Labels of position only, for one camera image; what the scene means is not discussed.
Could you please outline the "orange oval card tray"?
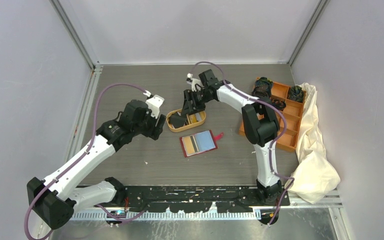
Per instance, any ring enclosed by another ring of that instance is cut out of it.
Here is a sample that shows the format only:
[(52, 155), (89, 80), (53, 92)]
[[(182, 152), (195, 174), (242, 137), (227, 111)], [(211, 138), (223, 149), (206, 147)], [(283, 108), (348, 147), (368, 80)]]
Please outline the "orange oval card tray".
[(185, 124), (183, 127), (174, 129), (173, 126), (169, 123), (169, 117), (170, 117), (172, 114), (174, 114), (175, 112), (179, 112), (179, 113), (181, 114), (181, 109), (177, 109), (177, 110), (173, 110), (173, 111), (169, 112), (168, 115), (167, 115), (167, 117), (166, 117), (166, 122), (167, 122), (168, 128), (169, 128), (169, 130), (172, 131), (173, 133), (183, 132), (183, 131), (186, 131), (186, 130), (189, 130), (189, 129), (198, 127), (198, 126), (200, 126), (200, 125), (203, 125), (203, 124), (205, 123), (205, 120), (206, 120), (206, 117), (207, 117), (205, 111), (198, 112), (198, 113), (200, 113), (200, 115), (201, 115), (202, 121), (197, 122), (197, 120), (196, 120), (194, 114), (192, 114), (192, 115), (186, 115), (186, 117), (187, 117), (187, 122), (186, 122), (186, 124)]

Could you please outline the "red card holder wallet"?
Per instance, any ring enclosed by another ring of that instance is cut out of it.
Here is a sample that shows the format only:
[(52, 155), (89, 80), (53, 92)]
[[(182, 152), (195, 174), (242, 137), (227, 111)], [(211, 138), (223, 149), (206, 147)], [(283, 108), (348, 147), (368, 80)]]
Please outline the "red card holder wallet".
[(185, 152), (184, 152), (183, 144), (181, 140), (183, 136), (180, 137), (179, 142), (185, 158), (218, 149), (217, 141), (223, 138), (224, 133), (221, 132), (218, 135), (214, 135), (211, 130), (205, 130), (205, 131), (190, 134), (190, 135), (194, 136), (197, 151), (193, 155), (185, 156)]

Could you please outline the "gold credit card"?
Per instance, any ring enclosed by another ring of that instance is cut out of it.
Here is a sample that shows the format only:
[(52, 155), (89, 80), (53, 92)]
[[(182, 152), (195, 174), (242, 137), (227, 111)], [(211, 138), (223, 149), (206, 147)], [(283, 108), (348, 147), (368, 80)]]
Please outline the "gold credit card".
[(184, 136), (181, 138), (182, 147), (185, 153), (185, 156), (194, 155), (197, 152), (197, 145), (195, 137), (193, 135)]

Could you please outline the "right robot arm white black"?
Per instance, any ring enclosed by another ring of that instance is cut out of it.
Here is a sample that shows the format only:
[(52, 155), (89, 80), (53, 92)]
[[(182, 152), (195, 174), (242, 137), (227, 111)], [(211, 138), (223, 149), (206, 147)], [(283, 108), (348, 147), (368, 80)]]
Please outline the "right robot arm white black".
[(268, 97), (258, 99), (226, 80), (218, 80), (211, 69), (193, 78), (187, 74), (190, 89), (183, 92), (180, 116), (185, 118), (202, 112), (206, 103), (215, 100), (231, 106), (241, 113), (247, 140), (253, 145), (257, 161), (257, 198), (263, 205), (271, 205), (283, 191), (280, 177), (276, 174), (275, 151), (280, 124), (277, 109)]

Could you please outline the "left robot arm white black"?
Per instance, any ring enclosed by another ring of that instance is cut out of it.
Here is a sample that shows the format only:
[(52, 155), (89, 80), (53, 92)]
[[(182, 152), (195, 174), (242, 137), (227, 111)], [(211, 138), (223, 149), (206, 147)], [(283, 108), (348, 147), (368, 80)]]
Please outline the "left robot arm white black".
[(126, 203), (126, 187), (114, 177), (98, 184), (78, 188), (78, 184), (101, 162), (129, 144), (135, 136), (157, 140), (166, 116), (160, 114), (164, 99), (158, 95), (146, 101), (131, 100), (117, 118), (104, 122), (94, 138), (58, 170), (27, 183), (32, 210), (52, 229), (64, 226), (72, 216), (98, 204), (115, 207)]

